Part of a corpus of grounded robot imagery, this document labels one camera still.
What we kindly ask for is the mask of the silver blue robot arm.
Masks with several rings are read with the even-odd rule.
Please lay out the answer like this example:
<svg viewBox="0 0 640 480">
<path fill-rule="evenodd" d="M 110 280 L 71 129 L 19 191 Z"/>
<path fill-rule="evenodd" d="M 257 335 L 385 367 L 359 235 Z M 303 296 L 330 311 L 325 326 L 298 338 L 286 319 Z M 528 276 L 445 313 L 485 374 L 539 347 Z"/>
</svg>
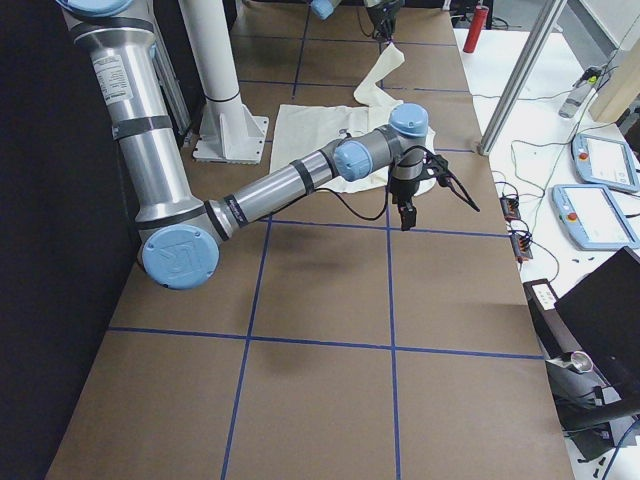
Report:
<svg viewBox="0 0 640 480">
<path fill-rule="evenodd" d="M 73 43 L 90 57 L 139 209 L 134 226 L 143 270 L 172 290 L 198 287 L 214 274 L 222 243 L 337 179 L 385 175 L 403 226 L 414 222 L 412 199 L 426 178 L 428 114 L 414 103 L 396 106 L 382 125 L 341 134 L 325 146 L 264 176 L 233 173 L 234 161 L 261 160 L 267 120 L 250 113 L 240 95 L 224 6 L 183 1 L 179 18 L 206 94 L 203 115 L 222 176 L 188 166 L 166 104 L 155 58 L 161 53 L 153 1 L 63 1 Z"/>
<path fill-rule="evenodd" d="M 307 1 L 311 11 L 321 20 L 328 19 L 341 3 L 341 0 Z M 396 17 L 405 2 L 403 0 L 364 0 L 363 5 L 372 28 L 370 32 L 364 29 L 360 13 L 356 11 L 361 33 L 379 43 L 391 42 L 396 29 Z"/>
</svg>

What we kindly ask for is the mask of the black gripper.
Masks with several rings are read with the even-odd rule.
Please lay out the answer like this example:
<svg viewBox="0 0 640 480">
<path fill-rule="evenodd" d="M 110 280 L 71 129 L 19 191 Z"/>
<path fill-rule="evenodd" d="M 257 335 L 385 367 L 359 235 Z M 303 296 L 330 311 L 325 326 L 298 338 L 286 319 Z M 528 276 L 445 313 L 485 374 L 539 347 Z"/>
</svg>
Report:
<svg viewBox="0 0 640 480">
<path fill-rule="evenodd" d="M 392 196 L 392 203 L 398 205 L 402 231 L 409 231 L 416 225 L 417 212 L 411 203 L 418 189 L 419 181 L 416 179 L 403 180 L 391 177 L 389 192 Z"/>
<path fill-rule="evenodd" d="M 392 40 L 392 28 L 401 9 L 401 0 L 370 0 L 367 2 L 367 14 L 375 29 L 378 42 Z"/>
</svg>

